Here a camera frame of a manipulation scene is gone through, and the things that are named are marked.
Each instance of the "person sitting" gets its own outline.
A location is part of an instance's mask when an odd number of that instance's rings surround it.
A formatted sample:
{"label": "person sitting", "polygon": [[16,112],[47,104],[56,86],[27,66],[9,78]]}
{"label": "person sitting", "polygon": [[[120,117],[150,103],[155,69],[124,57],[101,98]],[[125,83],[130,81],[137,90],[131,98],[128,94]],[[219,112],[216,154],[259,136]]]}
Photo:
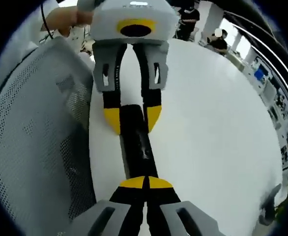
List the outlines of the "person sitting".
{"label": "person sitting", "polygon": [[180,25],[177,31],[177,38],[188,41],[197,21],[200,20],[200,13],[194,6],[179,10]]}
{"label": "person sitting", "polygon": [[207,38],[207,42],[213,47],[214,51],[221,55],[225,55],[227,53],[227,42],[225,41],[227,35],[227,31],[223,29],[221,37],[216,37],[215,34],[212,34]]}

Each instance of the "yellow ring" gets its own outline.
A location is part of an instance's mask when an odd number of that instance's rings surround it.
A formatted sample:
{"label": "yellow ring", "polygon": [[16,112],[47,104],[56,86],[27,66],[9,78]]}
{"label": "yellow ring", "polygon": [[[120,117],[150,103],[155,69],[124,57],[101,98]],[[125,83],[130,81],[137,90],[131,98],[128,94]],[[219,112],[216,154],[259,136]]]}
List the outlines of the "yellow ring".
{"label": "yellow ring", "polygon": [[156,22],[150,19],[145,19],[145,18],[141,18],[141,19],[124,19],[122,21],[119,21],[117,24],[117,31],[120,33],[121,30],[126,27],[126,26],[132,26],[132,25],[140,25],[140,26],[146,26],[148,28],[150,28],[150,30],[152,32],[155,31],[155,25]]}

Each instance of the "window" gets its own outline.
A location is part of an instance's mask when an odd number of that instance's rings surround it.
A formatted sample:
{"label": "window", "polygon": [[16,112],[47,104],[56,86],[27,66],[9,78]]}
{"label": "window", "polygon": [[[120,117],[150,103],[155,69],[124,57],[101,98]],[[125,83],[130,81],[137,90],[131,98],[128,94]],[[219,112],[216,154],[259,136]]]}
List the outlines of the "window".
{"label": "window", "polygon": [[226,20],[225,18],[222,20],[221,25],[219,26],[219,28],[221,28],[222,30],[226,30],[228,35],[227,38],[225,39],[225,41],[227,42],[227,44],[229,46],[232,46],[236,36],[238,34],[238,30],[236,27],[234,27],[232,25],[232,23],[230,23],[228,20]]}
{"label": "window", "polygon": [[251,43],[244,37],[241,36],[240,42],[236,48],[236,51],[240,53],[240,57],[245,59],[249,50],[251,48]]}

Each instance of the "black shirt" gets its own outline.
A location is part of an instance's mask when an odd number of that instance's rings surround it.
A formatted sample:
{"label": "black shirt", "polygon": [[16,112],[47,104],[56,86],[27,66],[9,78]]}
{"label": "black shirt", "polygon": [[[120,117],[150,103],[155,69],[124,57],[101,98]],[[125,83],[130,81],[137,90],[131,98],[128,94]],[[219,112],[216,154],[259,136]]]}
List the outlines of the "black shirt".
{"label": "black shirt", "polygon": [[209,45],[211,45],[213,48],[216,49],[227,49],[227,43],[223,38],[218,38],[215,41],[211,41],[209,43]]}
{"label": "black shirt", "polygon": [[[200,20],[200,13],[196,9],[190,11],[182,8],[179,10],[179,14],[181,15],[181,20],[196,20],[196,21]],[[194,27],[195,22],[182,22],[180,25],[180,29],[189,30],[191,32],[194,30]]]}

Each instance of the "black cable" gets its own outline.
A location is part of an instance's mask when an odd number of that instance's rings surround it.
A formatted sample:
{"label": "black cable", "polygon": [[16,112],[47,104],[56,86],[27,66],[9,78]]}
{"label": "black cable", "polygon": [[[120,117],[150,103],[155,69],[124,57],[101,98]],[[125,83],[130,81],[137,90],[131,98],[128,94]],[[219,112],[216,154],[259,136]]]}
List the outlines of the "black cable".
{"label": "black cable", "polygon": [[46,30],[47,30],[47,32],[48,32],[49,37],[50,37],[51,39],[53,39],[53,36],[52,36],[52,34],[50,33],[50,30],[49,30],[48,25],[47,25],[47,22],[46,22],[46,17],[45,17],[45,14],[44,14],[44,5],[43,5],[43,4],[40,5],[40,9],[41,9],[41,16],[42,16],[42,20],[43,20],[43,22],[44,22],[44,26],[45,26],[45,28],[46,28]]}

